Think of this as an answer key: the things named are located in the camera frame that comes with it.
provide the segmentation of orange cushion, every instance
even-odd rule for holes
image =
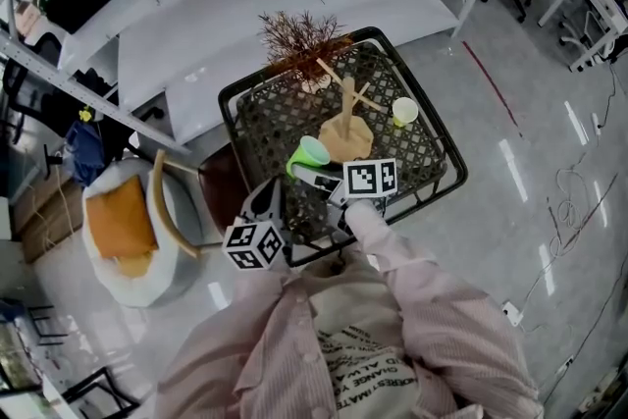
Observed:
[[[148,272],[152,259],[152,253],[144,253],[136,257],[118,257],[116,261],[120,274],[127,278],[141,278]]]
[[[101,257],[136,257],[157,249],[138,175],[89,197],[85,209]]]

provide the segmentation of brown seat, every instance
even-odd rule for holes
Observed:
[[[203,161],[198,167],[198,181],[209,213],[223,235],[248,195],[230,143]]]

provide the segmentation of dried plant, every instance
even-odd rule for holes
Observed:
[[[316,60],[329,61],[352,43],[347,36],[340,36],[342,26],[335,16],[315,22],[307,11],[296,16],[280,11],[273,16],[264,13],[260,19],[271,66],[279,72],[294,71],[297,81],[316,82],[324,77]]]

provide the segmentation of tiled floor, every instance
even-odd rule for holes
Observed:
[[[400,48],[460,148],[470,177],[463,188],[396,228],[431,248],[446,268],[497,302],[525,305],[529,367],[543,399],[549,398],[548,417],[561,419],[628,349],[623,280],[600,316],[628,251],[623,222],[628,104],[618,85],[608,124],[596,138],[591,114],[603,117],[611,73],[608,67],[583,74],[567,70],[574,55],[557,45],[556,20],[544,29],[536,25],[549,2],[536,0],[523,26],[514,20],[508,0],[478,3],[459,39],[433,35]],[[463,41],[493,78],[518,127]],[[621,64],[617,71],[628,84],[628,58]],[[225,140],[223,130],[197,139],[198,160]],[[556,245],[548,207],[557,213],[565,198],[556,172],[583,154],[577,171],[588,200],[582,182],[571,180],[583,216],[615,174],[617,179],[576,247],[553,263],[526,303]],[[566,187],[569,176],[563,177]],[[186,184],[194,186],[194,180]],[[206,220],[200,195],[195,191],[192,196]],[[215,234],[210,227],[205,233],[208,239]],[[564,226],[560,233],[563,241],[573,235]],[[191,328],[224,304],[214,284],[222,286],[227,301],[231,296],[235,272],[220,254],[206,257],[200,267],[201,278],[183,297],[141,310],[114,303],[97,283],[79,236],[40,259],[36,271],[73,331],[65,352],[77,375],[106,363],[115,368],[125,390],[145,397]],[[571,355],[577,355],[575,363],[550,393],[560,377],[556,371]]]

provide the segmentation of pink striped shirt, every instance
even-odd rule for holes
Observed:
[[[520,333],[488,295],[395,234],[370,203],[346,220],[400,307],[417,377],[408,415],[543,417]],[[234,302],[192,332],[157,393],[157,419],[337,417],[303,279],[288,268],[242,273]]]

